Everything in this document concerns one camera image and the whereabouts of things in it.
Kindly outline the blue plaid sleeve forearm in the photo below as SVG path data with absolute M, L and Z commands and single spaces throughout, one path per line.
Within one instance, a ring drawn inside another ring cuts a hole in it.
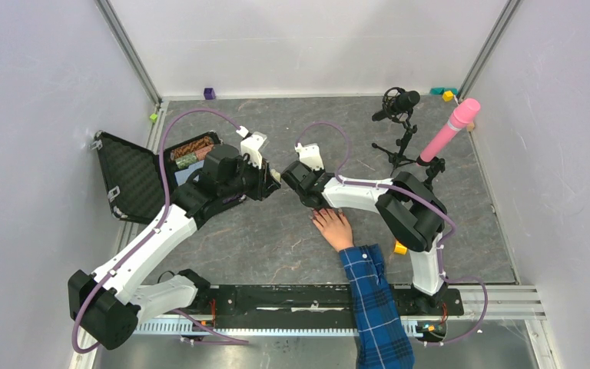
M 413 348 L 386 279 L 385 262 L 377 244 L 339 252 L 350 283 L 353 316 L 358 332 L 358 368 L 412 368 Z

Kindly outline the small nail polish bottle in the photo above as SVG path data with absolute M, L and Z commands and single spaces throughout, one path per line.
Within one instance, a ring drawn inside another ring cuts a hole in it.
M 270 169 L 270 175 L 276 182 L 281 183 L 281 174 L 277 170 Z

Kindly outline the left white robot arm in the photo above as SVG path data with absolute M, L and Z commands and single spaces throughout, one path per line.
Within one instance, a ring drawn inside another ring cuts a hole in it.
M 280 173 L 257 149 L 215 145 L 161 207 L 154 220 L 123 251 L 94 272 L 76 271 L 68 280 L 74 329 L 97 345 L 120 347 L 145 318 L 187 308 L 201 313 L 210 305 L 208 289 L 178 274 L 141 288 L 143 280 L 182 241 L 213 216 L 245 199 L 262 201 L 280 188 Z

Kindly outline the person hand with painted nails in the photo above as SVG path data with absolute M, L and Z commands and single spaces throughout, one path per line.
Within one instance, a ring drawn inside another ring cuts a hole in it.
M 313 210 L 311 220 L 335 251 L 340 252 L 354 246 L 353 230 L 341 210 Z

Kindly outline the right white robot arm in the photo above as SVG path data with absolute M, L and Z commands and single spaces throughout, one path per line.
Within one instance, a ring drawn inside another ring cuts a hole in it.
M 414 175 L 400 172 L 395 178 L 360 180 L 315 171 L 295 161 L 281 178 L 308 208 L 353 208 L 379 214 L 409 253 L 415 308 L 431 314 L 443 305 L 447 283 L 439 268 L 437 245 L 448 221 L 446 207 Z

